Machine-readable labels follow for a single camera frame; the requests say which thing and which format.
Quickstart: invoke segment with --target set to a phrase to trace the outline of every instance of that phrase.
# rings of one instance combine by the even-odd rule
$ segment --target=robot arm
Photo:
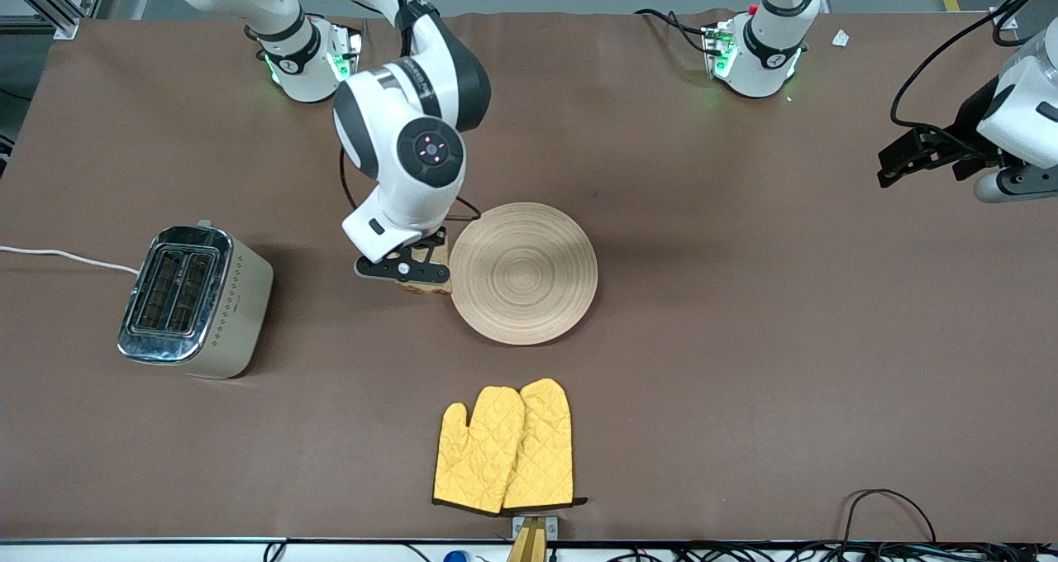
[[[492,90],[477,58],[445,26],[430,0],[352,0],[370,5],[403,34],[411,55],[341,81],[329,53],[338,28],[306,17],[297,0],[186,0],[196,8],[242,17],[266,51],[276,83],[300,102],[334,95],[334,126],[357,168],[378,182],[342,223],[367,262],[363,276],[419,283],[407,271],[378,265],[397,252],[405,257],[437,235],[462,186],[466,147],[460,132],[476,128]]]
[[[914,128],[878,152],[882,188],[951,165],[963,181],[988,167],[973,193],[998,203],[1058,196],[1058,19],[1008,58],[937,134]]]
[[[707,31],[706,71],[747,97],[767,97],[779,91],[801,56],[808,28],[820,0],[762,0],[756,13]]]

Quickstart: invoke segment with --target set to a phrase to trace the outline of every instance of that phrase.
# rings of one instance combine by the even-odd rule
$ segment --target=wooden plate
[[[595,298],[599,264],[574,220],[518,202],[469,223],[452,249],[452,302],[477,332],[510,345],[573,328]]]

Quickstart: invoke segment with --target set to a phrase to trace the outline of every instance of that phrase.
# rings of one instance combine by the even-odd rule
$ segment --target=stainless steel toaster
[[[245,369],[272,292],[272,265],[202,220],[147,251],[117,332],[123,356],[204,378]]]

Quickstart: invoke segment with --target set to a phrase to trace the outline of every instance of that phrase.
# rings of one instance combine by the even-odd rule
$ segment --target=oven mitt
[[[450,404],[437,446],[434,504],[498,514],[524,423],[522,397],[507,386],[486,386],[470,423],[464,404]]]
[[[584,504],[587,498],[573,498],[572,418],[566,392],[559,382],[545,378],[524,386],[521,395],[525,430],[503,514]]]

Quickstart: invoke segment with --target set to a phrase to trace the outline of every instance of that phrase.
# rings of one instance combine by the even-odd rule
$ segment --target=brown tablecloth
[[[942,540],[1053,540],[1058,203],[875,181],[896,88],[970,19],[820,17],[769,99],[642,17],[452,19],[494,90],[463,196],[561,209],[599,256],[586,319],[532,348],[353,274],[330,108],[285,98],[241,24],[85,22],[0,183],[3,243],[136,266],[209,218],[276,286],[253,369],[205,381],[117,353],[131,275],[0,256],[0,533],[506,534],[430,504],[440,416],[552,377],[591,498],[564,537],[833,538],[890,487]],[[396,54],[385,24],[369,42]],[[950,122],[1004,54],[967,39],[906,114]],[[855,537],[923,533],[879,498]]]

